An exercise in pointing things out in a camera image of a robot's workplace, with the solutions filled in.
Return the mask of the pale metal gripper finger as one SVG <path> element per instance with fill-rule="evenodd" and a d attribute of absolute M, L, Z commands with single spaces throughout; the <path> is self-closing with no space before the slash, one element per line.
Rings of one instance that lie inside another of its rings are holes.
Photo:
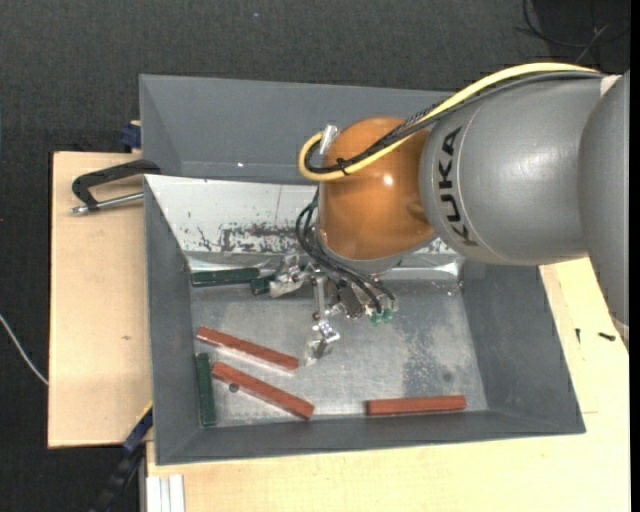
<path fill-rule="evenodd" d="M 341 335 L 329 322 L 320 322 L 312 327 L 312 336 L 307 341 L 304 351 L 304 364 L 315 364 L 328 355 Z"/>
<path fill-rule="evenodd" d="M 306 274 L 299 265 L 286 266 L 274 274 L 269 283 L 269 295 L 277 298 L 293 293 L 303 286 L 305 279 Z"/>

